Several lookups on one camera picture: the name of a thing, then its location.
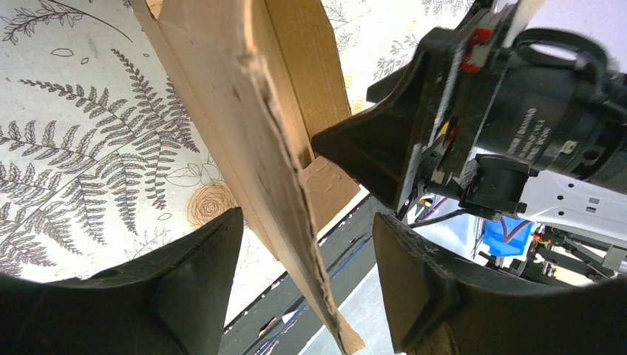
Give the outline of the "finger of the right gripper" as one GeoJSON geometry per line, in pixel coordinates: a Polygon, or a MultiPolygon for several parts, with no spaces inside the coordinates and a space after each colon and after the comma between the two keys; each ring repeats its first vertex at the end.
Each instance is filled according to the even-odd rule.
{"type": "Polygon", "coordinates": [[[412,61],[367,88],[372,104],[313,136],[313,150],[335,163],[389,209],[407,198],[404,171],[430,55],[412,61]]]}

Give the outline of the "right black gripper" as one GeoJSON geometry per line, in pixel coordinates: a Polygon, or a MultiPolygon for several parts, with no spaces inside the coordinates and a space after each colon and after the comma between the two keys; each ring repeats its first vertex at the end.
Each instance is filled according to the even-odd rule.
{"type": "Polygon", "coordinates": [[[391,131],[367,184],[386,206],[434,192],[468,214],[518,216],[543,171],[626,193],[626,74],[590,39],[527,28],[525,7],[475,1],[368,89],[391,131]]]}

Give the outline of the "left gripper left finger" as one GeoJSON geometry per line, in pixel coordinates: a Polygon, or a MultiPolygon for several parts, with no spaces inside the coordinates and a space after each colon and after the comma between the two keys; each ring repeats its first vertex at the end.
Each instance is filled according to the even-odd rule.
{"type": "Polygon", "coordinates": [[[232,208],[90,278],[1,277],[3,354],[216,354],[243,238],[232,208]]]}

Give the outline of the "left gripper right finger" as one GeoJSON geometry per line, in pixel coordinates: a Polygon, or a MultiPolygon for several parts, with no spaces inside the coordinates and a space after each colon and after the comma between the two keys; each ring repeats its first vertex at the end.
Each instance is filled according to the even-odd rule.
{"type": "Polygon", "coordinates": [[[378,213],[373,244],[400,354],[624,354],[626,282],[561,288],[480,266],[378,213]]]}

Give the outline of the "brown cardboard box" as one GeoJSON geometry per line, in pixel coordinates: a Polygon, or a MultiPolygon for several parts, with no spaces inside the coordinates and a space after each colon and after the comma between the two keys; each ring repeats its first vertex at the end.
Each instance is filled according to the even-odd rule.
{"type": "Polygon", "coordinates": [[[322,284],[343,354],[365,347],[325,284],[317,235],[356,194],[311,139],[349,116],[320,1],[134,1],[132,9],[252,231],[287,272],[322,284]]]}

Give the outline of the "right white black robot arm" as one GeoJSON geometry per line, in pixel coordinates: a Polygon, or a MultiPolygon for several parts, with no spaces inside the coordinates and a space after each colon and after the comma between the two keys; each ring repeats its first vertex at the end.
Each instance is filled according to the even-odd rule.
{"type": "Polygon", "coordinates": [[[536,1],[475,1],[312,138],[399,214],[433,193],[463,213],[626,242],[626,74],[591,39],[528,28],[536,1]]]}

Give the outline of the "floral patterned table mat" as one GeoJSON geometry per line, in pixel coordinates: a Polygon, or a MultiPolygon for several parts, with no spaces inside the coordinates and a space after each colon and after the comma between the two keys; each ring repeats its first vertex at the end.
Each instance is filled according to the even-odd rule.
{"type": "Polygon", "coordinates": [[[128,1],[1,3],[1,272],[84,279],[231,208],[128,1]]]}

